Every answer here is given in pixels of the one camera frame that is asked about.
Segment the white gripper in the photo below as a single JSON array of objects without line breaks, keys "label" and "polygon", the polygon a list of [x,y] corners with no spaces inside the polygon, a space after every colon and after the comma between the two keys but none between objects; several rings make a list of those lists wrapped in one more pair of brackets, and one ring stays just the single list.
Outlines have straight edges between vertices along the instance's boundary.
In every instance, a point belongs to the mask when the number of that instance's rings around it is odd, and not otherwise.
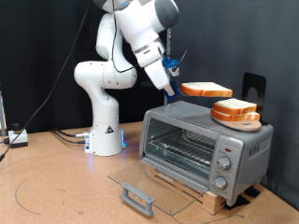
[{"label": "white gripper", "polygon": [[153,41],[148,45],[135,51],[135,56],[140,67],[142,67],[153,85],[158,89],[164,89],[166,95],[175,94],[167,70],[163,66],[164,46],[160,41]]}]

